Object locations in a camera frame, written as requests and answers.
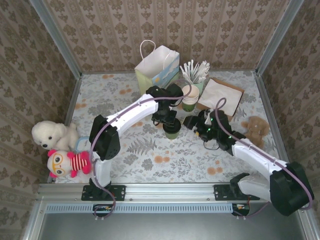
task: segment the paper bag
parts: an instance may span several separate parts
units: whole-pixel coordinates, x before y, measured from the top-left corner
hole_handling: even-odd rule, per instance
[[[146,56],[142,56],[142,44],[145,41],[154,44],[153,51]],[[159,46],[151,40],[144,40],[140,44],[140,54],[142,61],[135,67],[135,75],[138,80],[141,95],[152,86],[165,88],[170,80],[177,75],[179,71],[180,54],[177,51],[170,50],[166,46]]]

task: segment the pink plush toy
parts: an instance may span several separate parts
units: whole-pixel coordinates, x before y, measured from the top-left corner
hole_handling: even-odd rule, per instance
[[[87,151],[74,154],[72,151],[52,149],[48,152],[48,157],[47,167],[53,178],[63,177],[69,173],[74,178],[77,171],[82,170],[84,174],[89,174],[91,171],[91,162]]]

